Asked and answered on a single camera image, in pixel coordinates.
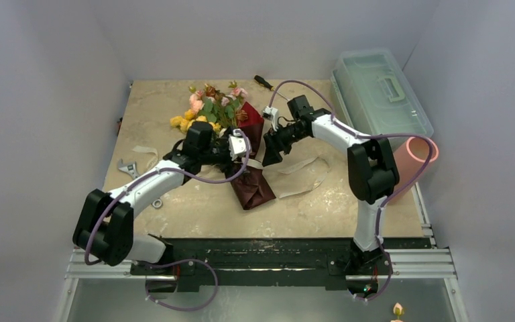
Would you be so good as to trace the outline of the flower bouquet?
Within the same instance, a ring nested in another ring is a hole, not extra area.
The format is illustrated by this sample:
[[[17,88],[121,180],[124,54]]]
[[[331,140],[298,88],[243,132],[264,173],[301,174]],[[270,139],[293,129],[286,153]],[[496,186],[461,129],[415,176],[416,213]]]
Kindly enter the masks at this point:
[[[217,138],[240,129],[251,144],[250,158],[253,160],[260,148],[264,119],[247,102],[247,91],[236,81],[231,81],[228,88],[229,92],[226,93],[209,84],[200,91],[190,87],[190,108],[183,116],[171,118],[170,126],[186,133],[194,121],[203,121],[213,126]],[[245,210],[276,198],[262,170],[256,165],[247,165],[245,172],[231,181],[231,186]]]

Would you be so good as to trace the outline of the cream ribbon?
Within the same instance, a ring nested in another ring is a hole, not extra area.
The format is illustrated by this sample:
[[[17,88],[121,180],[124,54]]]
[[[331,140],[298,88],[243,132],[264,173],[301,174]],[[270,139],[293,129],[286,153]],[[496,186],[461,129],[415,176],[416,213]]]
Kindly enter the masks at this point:
[[[321,156],[301,160],[283,168],[264,168],[260,161],[250,161],[250,166],[263,171],[264,178],[280,199],[315,190],[331,171],[331,166]]]

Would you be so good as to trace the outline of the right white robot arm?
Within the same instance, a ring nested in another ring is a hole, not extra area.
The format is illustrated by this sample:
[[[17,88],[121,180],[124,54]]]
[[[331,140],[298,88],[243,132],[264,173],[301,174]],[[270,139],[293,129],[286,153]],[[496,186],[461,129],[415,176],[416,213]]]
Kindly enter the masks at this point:
[[[348,183],[358,200],[357,226],[351,243],[348,266],[365,273],[382,254],[380,219],[383,202],[394,192],[400,176],[391,145],[386,138],[368,139],[340,123],[327,109],[315,109],[304,95],[289,100],[292,121],[278,123],[278,110],[267,106],[262,116],[272,124],[264,136],[263,166],[280,163],[292,145],[304,138],[316,138],[330,144],[347,157]]]

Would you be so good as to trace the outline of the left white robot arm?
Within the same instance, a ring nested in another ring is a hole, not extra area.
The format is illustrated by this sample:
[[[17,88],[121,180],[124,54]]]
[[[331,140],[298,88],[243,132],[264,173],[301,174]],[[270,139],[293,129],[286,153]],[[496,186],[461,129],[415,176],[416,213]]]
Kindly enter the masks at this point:
[[[156,274],[169,272],[173,256],[161,237],[137,235],[134,221],[166,193],[195,179],[209,184],[231,182],[243,174],[249,162],[251,143],[241,129],[227,129],[217,136],[213,126],[194,122],[185,138],[177,141],[150,170],[131,182],[104,192],[91,191],[82,207],[72,242],[84,252],[84,262],[116,266],[125,260],[147,263]],[[230,167],[243,162],[223,180],[199,177],[205,165]]]

